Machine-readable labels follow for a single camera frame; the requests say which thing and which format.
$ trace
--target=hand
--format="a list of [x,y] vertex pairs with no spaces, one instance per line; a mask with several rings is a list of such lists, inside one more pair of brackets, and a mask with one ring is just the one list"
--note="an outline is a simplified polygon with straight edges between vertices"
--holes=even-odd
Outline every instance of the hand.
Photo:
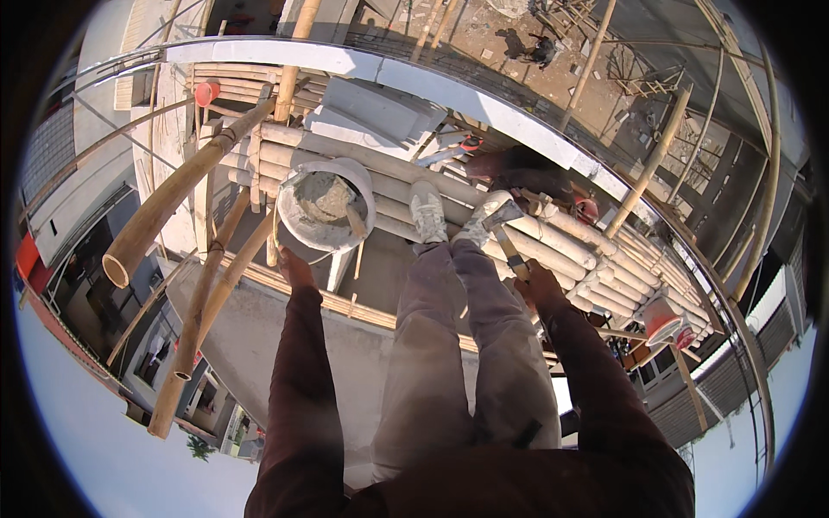
[[285,280],[288,281],[291,288],[298,289],[310,286],[314,289],[319,289],[317,282],[313,280],[311,267],[308,266],[308,263],[297,257],[287,246],[279,246],[277,266],[279,266],[279,272],[285,277]]
[[515,287],[530,310],[551,314],[562,306],[569,306],[561,291],[561,285],[553,273],[541,266],[535,259],[526,262],[530,270],[530,282],[525,283],[519,278],[515,279]]

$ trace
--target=tree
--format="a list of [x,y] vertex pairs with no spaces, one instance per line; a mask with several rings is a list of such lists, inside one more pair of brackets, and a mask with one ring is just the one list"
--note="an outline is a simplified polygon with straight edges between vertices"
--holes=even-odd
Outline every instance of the tree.
[[196,437],[195,435],[191,435],[187,440],[187,447],[193,453],[193,458],[200,458],[204,462],[208,462],[207,456],[216,450],[203,438]]

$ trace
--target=gray pants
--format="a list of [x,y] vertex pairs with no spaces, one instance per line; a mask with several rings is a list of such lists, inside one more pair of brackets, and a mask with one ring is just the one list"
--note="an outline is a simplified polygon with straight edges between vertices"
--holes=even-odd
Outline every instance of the gray pants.
[[[484,443],[512,444],[533,423],[530,448],[560,448],[561,430],[541,344],[495,265],[469,240],[417,244],[400,295],[381,421],[371,444],[373,482],[418,461]],[[466,289],[478,345],[475,415],[469,415],[450,276]]]

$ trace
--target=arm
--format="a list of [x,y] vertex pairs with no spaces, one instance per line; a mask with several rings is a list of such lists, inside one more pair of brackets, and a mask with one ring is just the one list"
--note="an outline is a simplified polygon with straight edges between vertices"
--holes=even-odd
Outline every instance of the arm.
[[325,351],[322,295],[281,249],[292,293],[270,382],[268,435],[246,516],[333,516],[345,504],[342,427]]
[[579,449],[637,453],[638,446],[670,447],[647,415],[624,369],[579,310],[570,305],[553,273],[527,262],[529,284],[516,288],[547,325],[567,374],[570,397],[580,410]]

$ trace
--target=white sneaker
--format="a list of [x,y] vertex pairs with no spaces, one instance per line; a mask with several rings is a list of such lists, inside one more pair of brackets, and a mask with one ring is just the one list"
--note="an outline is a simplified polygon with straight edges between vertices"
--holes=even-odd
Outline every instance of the white sneaker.
[[463,226],[463,228],[452,238],[454,243],[457,240],[470,240],[478,246],[483,246],[489,241],[490,233],[483,228],[481,221],[485,220],[487,216],[498,210],[507,200],[511,200],[512,195],[508,191],[495,191],[472,213],[472,217]]
[[424,243],[448,241],[444,205],[440,201],[440,192],[432,182],[418,180],[410,190],[409,210],[414,220],[414,227]]

